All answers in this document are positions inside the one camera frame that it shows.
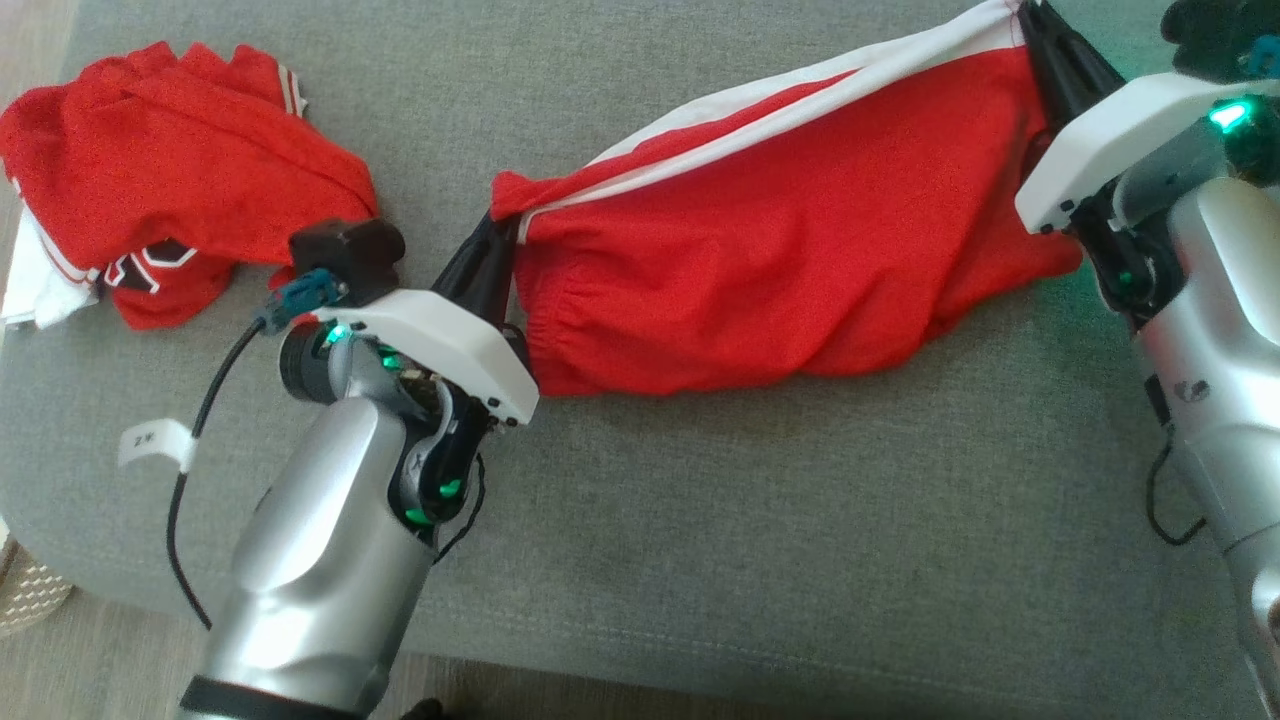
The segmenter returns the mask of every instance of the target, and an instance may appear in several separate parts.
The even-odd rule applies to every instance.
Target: gray fabric surface
[[[1061,5],[1135,73],[1167,63],[1164,4]],[[64,74],[154,40],[275,54],[316,127],[369,161],[422,286],[497,170],[568,172],[680,102],[968,5],[86,0]],[[116,470],[115,442],[189,420],[265,277],[178,331],[132,334],[104,306],[9,332],[0,507],[24,544],[95,592],[184,611],[173,465]],[[215,607],[315,414],[274,361],[274,343],[247,352],[192,471],[179,546]],[[485,512],[407,647],[864,717],[1256,717],[1225,569],[1207,538],[1172,552],[1142,519],[1160,439],[1087,274],[988,304],[893,373],[547,401],[489,443]]]

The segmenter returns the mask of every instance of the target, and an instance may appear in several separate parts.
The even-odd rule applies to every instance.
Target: white stripe
[[[111,279],[111,268],[115,268],[115,279],[114,281]],[[111,263],[110,265],[108,265],[108,268],[106,268],[106,278],[104,278],[104,279],[106,281],[106,284],[109,284],[111,287],[120,287],[120,281],[124,279],[124,258],[120,258],[115,263]]]
[[[22,214],[31,220],[32,227],[36,229],[36,236],[40,237],[40,245],[45,249],[45,254],[49,255],[49,259],[52,260],[55,265],[58,265],[58,269],[61,270],[69,282],[83,284],[93,281],[93,277],[91,275],[92,270],[82,270],[77,268],[74,263],[63,255],[61,249],[58,247],[54,238],[50,237],[49,232],[40,224],[35,213],[31,211],[31,208],[23,205]]]
[[[182,258],[178,258],[177,260],[156,260],[155,258],[151,256],[150,246],[142,249],[142,256],[152,268],[180,268],[186,265],[187,260],[191,260],[191,258],[195,255],[196,255],[196,249],[188,247],[187,251],[182,254]]]
[[[716,99],[716,101],[714,106],[708,106],[705,113],[698,108],[701,101],[695,100],[611,147],[593,160],[593,163],[630,152],[640,142],[662,132],[686,127],[680,123],[692,122],[696,124],[707,122],[705,119],[694,120],[696,118],[716,119],[717,113],[724,113],[724,117],[727,117],[796,82],[822,79],[851,69],[859,70],[824,90],[814,92],[754,123],[687,152],[659,160],[628,173],[622,173],[556,202],[535,208],[521,219],[520,242],[525,241],[530,220],[539,213],[612,197],[687,173],[838,110],[901,78],[960,58],[968,58],[988,50],[1019,47],[1021,45],[1021,32],[1018,23],[1012,20],[1012,10],[1006,4],[1006,0],[987,0],[954,20],[936,28],[900,40],[854,50],[840,58],[792,73],[718,92],[709,96]]]
[[[302,91],[298,90],[298,76],[289,72],[289,88],[293,90],[293,114],[302,117],[302,111],[307,109],[307,101],[302,97]]]
[[[284,96],[284,111],[293,114],[293,87],[289,83],[289,68],[276,63],[276,72],[280,74],[280,95]]]
[[[138,258],[137,252],[129,252],[129,258],[133,259],[133,266],[137,268],[147,283],[151,284],[151,295],[160,292],[160,283],[151,277],[151,273],[147,272],[146,265],[142,263],[142,259]]]
[[[997,17],[998,22],[996,24],[991,23],[992,15]],[[932,44],[938,49],[938,54],[932,58],[933,61],[918,67],[911,72],[920,72],[922,69],[941,65],[950,60],[957,60],[960,58],[966,58],[987,50],[1016,47],[1023,44],[1021,27],[1016,22],[1011,20],[1012,12],[1006,5],[1006,0],[987,0],[980,5],[970,8],[968,12],[951,22],[927,31],[909,35],[906,37],[899,37],[896,40],[888,40],[886,42],[867,45],[814,65],[753,81],[737,87],[730,87],[719,92],[713,92],[712,95],[686,102],[667,113],[662,118],[658,118],[652,124],[636,131],[626,140],[602,152],[598,158],[591,160],[589,165],[599,163],[600,160],[626,155],[627,152],[635,150],[641,142],[664,132],[723,120],[733,113],[745,110],[746,108],[767,100],[788,87],[810,82],[820,82],[842,73],[860,70],[879,61],[891,60],[895,54],[908,50],[914,44],[920,44],[922,46]],[[1006,22],[1010,23],[1011,28],[1005,27],[1004,23]],[[945,45],[940,46],[940,44],[946,42],[943,38],[945,35],[954,35],[954,32],[948,33],[946,31],[954,29],[954,26],[961,23],[978,28],[978,32],[972,35],[968,42],[954,47],[952,53],[946,53],[946,50],[951,47]],[[1014,32],[1012,42],[1010,42],[1007,37],[1009,29],[1012,29]]]

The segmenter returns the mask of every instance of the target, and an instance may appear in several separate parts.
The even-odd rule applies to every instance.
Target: white cloth
[[[49,249],[56,251],[36,215],[23,205],[13,243],[9,283],[0,305],[4,324],[33,322],[40,328],[47,328],[97,302],[97,287],[91,277],[96,273],[74,281],[68,278],[49,256]]]

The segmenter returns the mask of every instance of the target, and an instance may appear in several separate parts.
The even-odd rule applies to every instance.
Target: black band
[[[332,707],[289,700],[196,675],[178,703],[183,710],[236,720],[366,720]]]

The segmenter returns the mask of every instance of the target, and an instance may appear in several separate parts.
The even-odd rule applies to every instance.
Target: woven basket
[[[12,539],[0,548],[0,638],[47,618],[70,594],[70,583]]]

